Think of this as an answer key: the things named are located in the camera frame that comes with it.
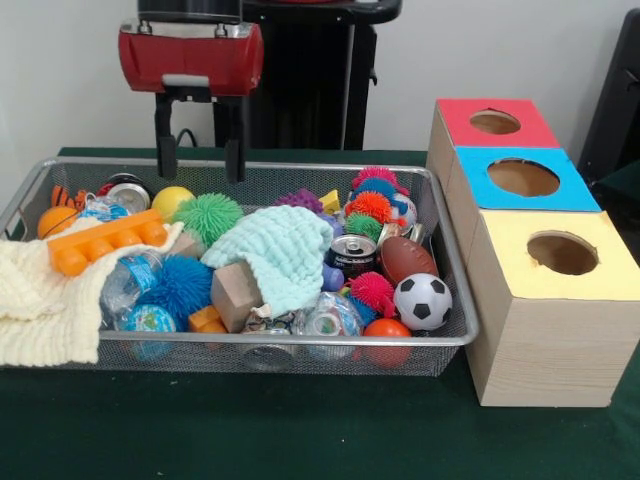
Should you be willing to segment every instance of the black cable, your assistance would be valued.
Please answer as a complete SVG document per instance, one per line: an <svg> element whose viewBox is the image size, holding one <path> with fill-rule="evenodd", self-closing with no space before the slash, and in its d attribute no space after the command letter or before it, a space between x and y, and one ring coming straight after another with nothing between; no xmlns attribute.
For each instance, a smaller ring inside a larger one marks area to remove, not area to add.
<svg viewBox="0 0 640 480"><path fill-rule="evenodd" d="M178 139L176 140L176 145L180 146L180 142L182 141L182 137L184 137L185 134L188 135L189 138L191 139L191 146L194 147L194 148L197 148L198 147L198 141L196 140L196 136L188 128L183 128L182 130L180 130L180 133L178 134Z"/></svg>

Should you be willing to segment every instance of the green spiky ball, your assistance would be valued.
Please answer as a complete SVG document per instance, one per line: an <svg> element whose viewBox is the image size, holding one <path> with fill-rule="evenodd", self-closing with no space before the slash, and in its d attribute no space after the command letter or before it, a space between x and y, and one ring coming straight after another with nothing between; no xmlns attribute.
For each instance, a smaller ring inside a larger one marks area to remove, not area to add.
<svg viewBox="0 0 640 480"><path fill-rule="evenodd" d="M365 235L378 243L378 238L382 233L382 224L368 215L352 213L347 217L347 233Z"/></svg>
<svg viewBox="0 0 640 480"><path fill-rule="evenodd" d="M240 220L240 205L221 193L207 193L182 202L173 215L174 222L184 222L187 232L196 233L206 248Z"/></svg>

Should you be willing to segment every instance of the wire mesh basket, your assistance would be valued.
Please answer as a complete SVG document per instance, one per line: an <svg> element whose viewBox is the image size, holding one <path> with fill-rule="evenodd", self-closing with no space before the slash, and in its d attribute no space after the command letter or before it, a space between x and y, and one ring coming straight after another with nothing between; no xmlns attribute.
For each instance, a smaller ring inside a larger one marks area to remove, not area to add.
<svg viewBox="0 0 640 480"><path fill-rule="evenodd" d="M224 193L249 213L303 187L318 195L337 189L345 199L361 168L250 163L247 181L230 185L222 162L181 161L178 177L168 183L157 175L153 160L59 157L32 170L0 217L0 231L5 239L34 239L38 219L50 206L54 185L70 191L96 191L105 179L119 172L137 175L153 192L173 184L196 195ZM423 168L390 168L416 204L418 221L427 229L440 275L453 296L451 317L440 329L414 338L101 331L96 365L66 364L60 368L438 376L457 349L477 335L475 307L435 176Z"/></svg>

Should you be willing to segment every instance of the towel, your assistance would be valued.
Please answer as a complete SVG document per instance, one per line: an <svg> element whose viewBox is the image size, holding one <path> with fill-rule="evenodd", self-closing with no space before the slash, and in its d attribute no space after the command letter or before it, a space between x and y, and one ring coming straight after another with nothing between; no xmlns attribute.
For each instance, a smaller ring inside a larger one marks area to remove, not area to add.
<svg viewBox="0 0 640 480"><path fill-rule="evenodd" d="M57 238L100 225L79 218ZM0 241L0 365L54 366L98 361L99 300L119 258L145 250L167 252L182 231L168 227L160 248L135 245L100 258L78 277L53 271L47 242Z"/></svg>
<svg viewBox="0 0 640 480"><path fill-rule="evenodd" d="M246 261L270 307L260 312L277 318L316 299L323 282L324 254L332 240L331 225L312 211L269 207L242 218L201 261L213 268Z"/></svg>

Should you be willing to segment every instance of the brown football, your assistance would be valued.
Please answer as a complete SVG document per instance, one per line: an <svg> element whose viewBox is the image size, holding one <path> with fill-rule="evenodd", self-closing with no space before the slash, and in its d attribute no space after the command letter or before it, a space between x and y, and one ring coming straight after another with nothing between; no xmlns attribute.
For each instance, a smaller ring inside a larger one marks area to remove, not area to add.
<svg viewBox="0 0 640 480"><path fill-rule="evenodd" d="M387 238L380 248L379 260L382 274L394 288L415 273L438 275L438 268L431 254L408 238Z"/></svg>

